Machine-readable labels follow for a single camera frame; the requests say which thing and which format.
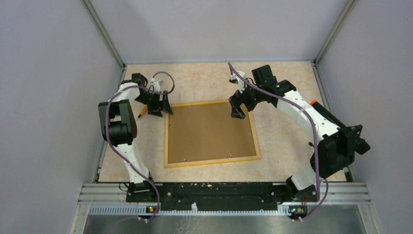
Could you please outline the yellow picture frame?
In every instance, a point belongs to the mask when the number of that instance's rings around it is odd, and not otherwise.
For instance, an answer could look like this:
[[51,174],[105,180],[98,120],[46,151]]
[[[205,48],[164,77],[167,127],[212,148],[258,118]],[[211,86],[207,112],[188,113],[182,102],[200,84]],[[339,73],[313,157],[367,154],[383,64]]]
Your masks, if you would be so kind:
[[165,117],[164,167],[261,159],[252,114],[231,118],[227,100],[174,104]]

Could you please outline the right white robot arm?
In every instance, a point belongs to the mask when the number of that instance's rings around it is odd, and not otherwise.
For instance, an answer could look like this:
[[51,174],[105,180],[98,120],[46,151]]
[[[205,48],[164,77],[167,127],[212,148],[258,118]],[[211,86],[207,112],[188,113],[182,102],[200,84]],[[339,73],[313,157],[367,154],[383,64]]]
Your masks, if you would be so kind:
[[319,199],[321,181],[354,162],[356,132],[352,127],[334,122],[323,106],[305,101],[291,82],[277,81],[269,65],[254,69],[253,81],[248,81],[246,75],[232,65],[229,69],[229,81],[238,85],[238,90],[228,99],[232,118],[246,117],[242,105],[251,112],[257,104],[267,102],[290,116],[312,138],[314,153],[310,162],[286,180],[285,193],[290,200],[298,201],[309,187],[315,186]]

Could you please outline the orange handled screwdriver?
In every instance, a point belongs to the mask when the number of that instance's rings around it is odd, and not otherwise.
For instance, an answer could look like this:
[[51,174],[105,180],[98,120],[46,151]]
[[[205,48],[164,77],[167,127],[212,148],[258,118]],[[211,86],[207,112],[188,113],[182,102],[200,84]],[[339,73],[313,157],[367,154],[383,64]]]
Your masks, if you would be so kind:
[[144,116],[148,111],[148,106],[144,106],[144,108],[141,110],[141,112],[138,115],[138,118],[141,118],[142,116]]

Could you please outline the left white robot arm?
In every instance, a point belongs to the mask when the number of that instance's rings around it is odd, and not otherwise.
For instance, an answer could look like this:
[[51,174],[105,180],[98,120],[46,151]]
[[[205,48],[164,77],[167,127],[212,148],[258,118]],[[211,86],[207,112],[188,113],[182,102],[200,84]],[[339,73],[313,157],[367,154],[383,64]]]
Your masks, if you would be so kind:
[[162,80],[156,76],[147,79],[141,73],[134,73],[129,80],[121,82],[118,91],[107,102],[98,105],[101,132],[109,147],[123,160],[129,174],[127,201],[135,199],[151,201],[160,197],[150,171],[139,152],[138,129],[131,103],[145,105],[147,114],[162,117],[172,115],[168,95],[175,90],[161,90]]

